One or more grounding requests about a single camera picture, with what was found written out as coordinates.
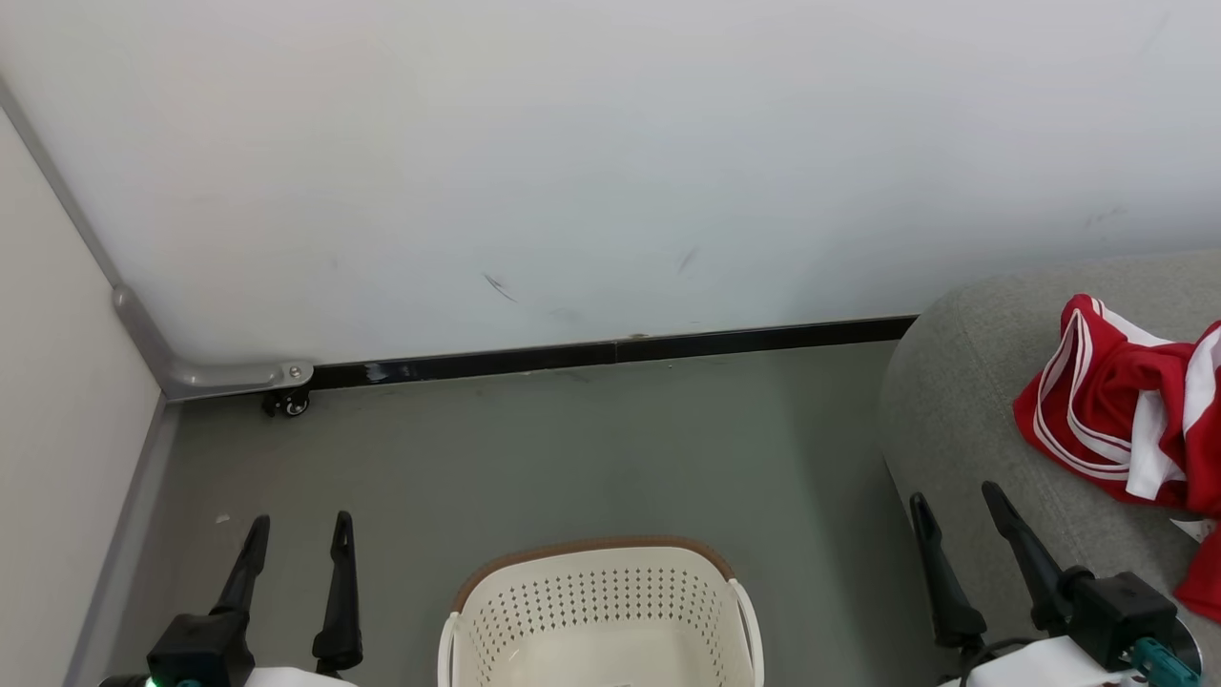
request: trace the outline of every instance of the beige wall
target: beige wall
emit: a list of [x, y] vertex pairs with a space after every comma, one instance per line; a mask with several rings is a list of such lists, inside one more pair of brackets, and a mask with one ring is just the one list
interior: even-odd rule
[[160, 390], [0, 116], [0, 666], [61, 685]]

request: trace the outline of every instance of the white wall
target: white wall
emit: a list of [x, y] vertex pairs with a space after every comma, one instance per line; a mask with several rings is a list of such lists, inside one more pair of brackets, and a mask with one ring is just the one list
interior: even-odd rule
[[0, 115], [0, 666], [62, 685], [161, 390]]
[[1221, 245], [1219, 35], [1211, 0], [18, 0], [0, 70], [181, 353], [343, 362]]

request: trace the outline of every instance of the cable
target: cable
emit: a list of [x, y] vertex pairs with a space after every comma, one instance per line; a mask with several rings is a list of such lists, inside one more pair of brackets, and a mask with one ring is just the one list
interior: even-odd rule
[[958, 680], [958, 687], [967, 687], [967, 678], [971, 677], [971, 671], [979, 666], [979, 664], [984, 663], [984, 659], [988, 656], [1001, 649], [1007, 649], [1010, 647], [1024, 647], [1027, 644], [1033, 644], [1037, 641], [1038, 639], [1031, 639], [1029, 637], [1013, 637], [1011, 639], [993, 642], [983, 649], [979, 649], [979, 653], [971, 656], [971, 660], [962, 666], [962, 680]]

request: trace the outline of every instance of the white stripe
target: white stripe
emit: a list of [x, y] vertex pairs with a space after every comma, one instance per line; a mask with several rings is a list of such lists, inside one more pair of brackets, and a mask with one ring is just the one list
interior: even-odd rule
[[1120, 329], [1120, 333], [1126, 336], [1128, 340], [1136, 343], [1137, 347], [1165, 347], [1166, 343], [1173, 343], [1173, 340], [1154, 336], [1116, 312], [1112, 312], [1106, 309], [1106, 303], [1103, 303], [1098, 298], [1092, 297], [1092, 299], [1094, 300], [1094, 310], [1103, 315], [1103, 318], [1110, 322], [1111, 326]]
[[1217, 395], [1216, 370], [1221, 365], [1221, 326], [1200, 340], [1187, 361], [1187, 381], [1183, 399], [1183, 434], [1190, 432], [1204, 411], [1209, 410]]
[[1072, 386], [1068, 388], [1068, 430], [1078, 442], [1087, 449], [1116, 464], [1128, 464], [1132, 461], [1132, 453], [1128, 450], [1132, 444], [1118, 437], [1103, 434], [1093, 428], [1085, 427], [1077, 419], [1077, 393], [1089, 372], [1089, 366], [1094, 360], [1094, 339], [1089, 334], [1089, 321], [1081, 310], [1073, 310], [1070, 325], [1076, 323], [1077, 328], [1077, 367], [1073, 369]]
[[1126, 465], [1100, 466], [1077, 459], [1060, 445], [1060, 442], [1056, 441], [1056, 438], [1048, 430], [1046, 421], [1043, 417], [1043, 401], [1046, 400], [1048, 394], [1060, 379], [1065, 366], [1067, 365], [1070, 358], [1072, 358], [1072, 340], [1073, 338], [1079, 337], [1076, 321], [1081, 318], [1081, 310], [1074, 310], [1072, 317], [1070, 318], [1070, 325], [1065, 327], [1065, 333], [1060, 338], [1059, 349], [1056, 349], [1051, 360], [1048, 361], [1046, 367], [1043, 369], [1043, 375], [1039, 376], [1038, 395], [1035, 397], [1034, 404], [1034, 437], [1048, 449], [1048, 451], [1077, 472], [1098, 480], [1126, 481], [1128, 470]]
[[1132, 472], [1127, 493], [1150, 502], [1166, 482], [1186, 482], [1187, 476], [1159, 445], [1170, 417], [1160, 392], [1142, 392], [1132, 417]]

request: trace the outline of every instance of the scuff mark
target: scuff mark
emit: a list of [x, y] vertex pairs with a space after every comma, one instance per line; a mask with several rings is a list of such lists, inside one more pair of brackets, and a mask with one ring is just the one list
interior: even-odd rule
[[696, 246], [691, 248], [690, 250], [687, 250], [687, 254], [683, 255], [683, 261], [679, 262], [679, 271], [678, 271], [678, 273], [683, 273], [683, 270], [685, 270], [686, 266], [689, 264], [691, 264], [691, 260], [695, 259], [695, 256], [698, 253], [700, 253], [700, 246], [698, 245], [696, 245]]
[[1158, 26], [1153, 29], [1153, 34], [1150, 34], [1149, 38], [1145, 39], [1144, 45], [1140, 46], [1140, 51], [1137, 52], [1138, 55], [1144, 55], [1153, 48], [1153, 44], [1158, 41], [1161, 32], [1166, 28], [1166, 24], [1170, 23], [1170, 17], [1173, 16], [1173, 13], [1175, 12], [1171, 10], [1166, 10], [1161, 13], [1161, 20], [1158, 21]]
[[576, 323], [582, 318], [581, 312], [571, 308], [556, 308], [547, 314], [565, 323]]
[[503, 283], [501, 283], [499, 281], [496, 281], [495, 278], [492, 278], [492, 275], [487, 273], [486, 271], [482, 272], [482, 275], [484, 275], [484, 278], [486, 278], [487, 282], [492, 284], [492, 288], [496, 288], [496, 290], [499, 292], [501, 295], [504, 295], [505, 298], [508, 298], [509, 300], [513, 300], [514, 303], [518, 301], [516, 298], [514, 298], [513, 295], [509, 295], [509, 292], [504, 289], [504, 284]]
[[369, 382], [372, 382], [374, 384], [377, 384], [379, 382], [386, 379], [387, 377], [389, 377], [389, 373], [387, 373], [386, 371], [383, 371], [380, 365], [377, 365], [377, 364], [369, 364], [369, 365], [365, 366], [365, 378]]
[[1085, 223], [1082, 225], [1082, 228], [1089, 228], [1095, 223], [1103, 223], [1104, 221], [1114, 216], [1126, 215], [1126, 214], [1128, 214], [1127, 207], [1125, 207], [1123, 205], [1116, 205], [1111, 207], [1111, 211], [1109, 212], [1099, 212], [1096, 215], [1089, 215], [1088, 217], [1085, 217]]
[[571, 379], [574, 382], [580, 382], [581, 384], [590, 384], [591, 382], [593, 382], [592, 379], [585, 377], [584, 375], [568, 370], [556, 371], [556, 377], [567, 377], [568, 379]]

